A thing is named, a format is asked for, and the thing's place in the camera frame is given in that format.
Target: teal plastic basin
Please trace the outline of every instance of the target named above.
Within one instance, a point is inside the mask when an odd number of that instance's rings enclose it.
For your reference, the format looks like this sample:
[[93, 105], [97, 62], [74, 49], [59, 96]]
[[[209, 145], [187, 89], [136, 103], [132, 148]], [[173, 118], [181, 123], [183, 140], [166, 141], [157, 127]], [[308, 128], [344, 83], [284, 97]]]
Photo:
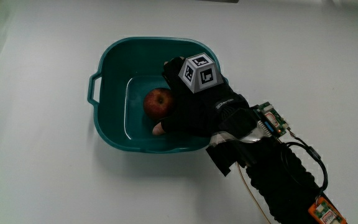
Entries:
[[[98, 71], [89, 79], [88, 102], [94, 108], [94, 125], [101, 138], [123, 151], [174, 153], [204, 148], [209, 138], [185, 133], [153, 136], [154, 125], [143, 111], [143, 99], [152, 89], [169, 88], [162, 78], [163, 63], [174, 57], [205, 52], [204, 44], [169, 37], [130, 37], [115, 42], [101, 57]], [[94, 82], [101, 78], [99, 102], [93, 99]]]

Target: white table surface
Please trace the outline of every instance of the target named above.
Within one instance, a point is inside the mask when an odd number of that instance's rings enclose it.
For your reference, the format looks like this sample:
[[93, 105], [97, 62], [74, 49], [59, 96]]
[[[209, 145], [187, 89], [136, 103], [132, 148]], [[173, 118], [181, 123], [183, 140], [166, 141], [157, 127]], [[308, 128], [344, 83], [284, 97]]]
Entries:
[[[99, 137], [88, 80], [104, 50], [131, 36], [184, 37], [210, 47], [233, 89], [251, 105], [271, 102], [318, 150], [328, 168], [326, 194], [358, 223], [358, 7], [14, 4], [0, 54], [0, 223], [265, 223], [235, 167], [223, 177], [205, 150], [129, 153]], [[297, 153], [322, 184], [318, 165]]]

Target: white cube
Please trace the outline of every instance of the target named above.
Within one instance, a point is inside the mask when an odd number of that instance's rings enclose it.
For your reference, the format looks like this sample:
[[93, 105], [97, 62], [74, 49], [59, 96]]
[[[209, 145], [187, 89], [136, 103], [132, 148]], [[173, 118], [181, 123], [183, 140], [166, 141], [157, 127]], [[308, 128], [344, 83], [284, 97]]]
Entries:
[[206, 53], [186, 58], [179, 76], [193, 93], [223, 83], [216, 63]]

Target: circuit board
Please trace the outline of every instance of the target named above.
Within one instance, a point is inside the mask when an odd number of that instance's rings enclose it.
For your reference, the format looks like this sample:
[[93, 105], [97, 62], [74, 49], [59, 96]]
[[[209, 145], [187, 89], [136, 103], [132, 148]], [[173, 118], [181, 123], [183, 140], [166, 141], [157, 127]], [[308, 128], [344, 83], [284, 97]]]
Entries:
[[318, 206], [309, 208], [310, 215], [320, 224], [346, 224], [346, 219], [323, 197], [318, 200]]
[[261, 120], [274, 136], [283, 136], [287, 133], [286, 129], [290, 130], [287, 122], [277, 113], [273, 105], [269, 102], [258, 105], [255, 112], [259, 115]]

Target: red apple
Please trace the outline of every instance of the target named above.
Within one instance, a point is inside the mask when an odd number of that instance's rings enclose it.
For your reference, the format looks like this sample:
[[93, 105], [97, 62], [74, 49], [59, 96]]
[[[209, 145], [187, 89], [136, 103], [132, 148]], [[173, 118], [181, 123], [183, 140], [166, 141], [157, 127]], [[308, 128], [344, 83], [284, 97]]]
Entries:
[[175, 105], [175, 98], [168, 88], [155, 88], [143, 100], [144, 113], [153, 121], [170, 116]]

